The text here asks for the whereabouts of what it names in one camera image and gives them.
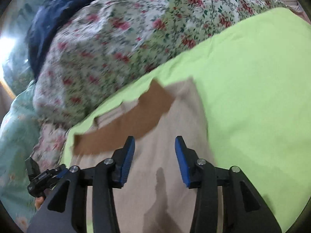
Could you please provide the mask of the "person's left hand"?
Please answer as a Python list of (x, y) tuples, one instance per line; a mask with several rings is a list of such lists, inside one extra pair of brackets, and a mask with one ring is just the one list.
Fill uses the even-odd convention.
[(39, 210), (43, 202), (45, 201), (45, 198), (43, 196), (39, 198), (35, 198), (35, 208), (36, 210)]

